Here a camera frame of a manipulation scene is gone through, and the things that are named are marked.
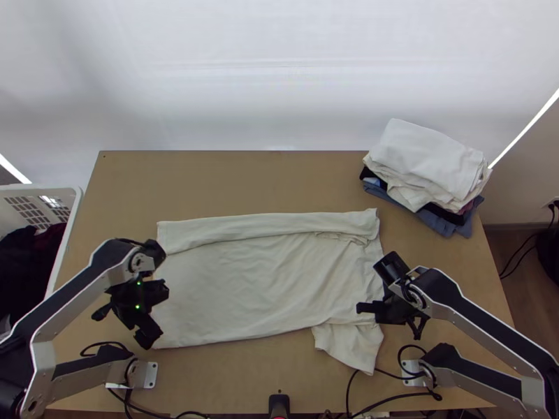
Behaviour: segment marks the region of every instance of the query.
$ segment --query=folded black clothing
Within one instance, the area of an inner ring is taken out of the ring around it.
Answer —
[[[371,169],[367,166],[363,167],[361,174],[359,175],[359,179],[363,180],[366,177],[376,177],[380,181],[380,187],[383,188],[385,191],[388,190],[388,184],[382,180],[379,176],[377,176]],[[441,217],[442,219],[448,221],[449,223],[456,224],[457,226],[463,226],[466,224],[466,217],[464,214],[454,214],[453,212],[446,211],[443,207],[435,203],[427,203],[423,207],[421,207],[418,211],[427,210],[432,212],[434,215]]]

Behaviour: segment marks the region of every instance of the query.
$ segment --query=led light strip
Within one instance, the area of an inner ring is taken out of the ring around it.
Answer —
[[[19,180],[23,184],[30,184],[31,181],[27,179],[23,173],[21,173],[15,166],[6,159],[6,157],[0,154],[0,166],[5,168],[12,176]]]

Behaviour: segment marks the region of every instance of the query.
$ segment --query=wooden table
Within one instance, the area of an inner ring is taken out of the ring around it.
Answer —
[[[358,179],[363,152],[101,152],[78,212],[58,286],[86,266],[105,239],[156,237],[156,222],[266,212],[346,212],[379,209],[385,252],[396,250],[410,266],[438,267],[464,294],[512,324],[500,280],[479,217],[471,239],[444,239],[405,210],[365,193]],[[279,389],[291,397],[293,412],[345,410],[352,370],[314,349],[310,330],[250,341],[145,352],[112,314],[99,323],[86,309],[55,340],[58,361],[78,357],[85,344],[117,340],[140,358],[159,362],[157,385],[137,390],[133,399],[160,413],[195,409],[205,413],[264,413],[268,395]],[[414,343],[404,326],[383,325],[377,366],[399,373],[398,349]],[[466,358],[512,373],[492,353],[455,329],[431,320],[419,344],[455,345]],[[409,356],[417,355],[410,351]],[[399,380],[358,374],[350,409],[412,391]],[[440,389],[444,399],[400,399],[383,410],[459,409],[490,406],[458,388]],[[52,405],[57,409],[122,411],[102,387]]]

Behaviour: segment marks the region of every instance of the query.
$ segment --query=folded white shirt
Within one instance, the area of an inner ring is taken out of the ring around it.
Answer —
[[[152,312],[154,347],[312,328],[316,348],[372,374],[383,334],[355,306],[383,296],[378,233],[375,209],[159,222],[170,296]]]
[[[388,195],[413,212],[429,202],[458,212],[491,174],[480,151],[400,119],[390,120],[363,162],[388,184]]]

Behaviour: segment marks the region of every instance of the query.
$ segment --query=white laundry basket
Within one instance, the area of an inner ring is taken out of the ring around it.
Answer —
[[[41,231],[53,224],[66,223],[45,297],[51,295],[55,288],[82,195],[78,186],[0,186],[0,237],[26,226],[35,226]]]

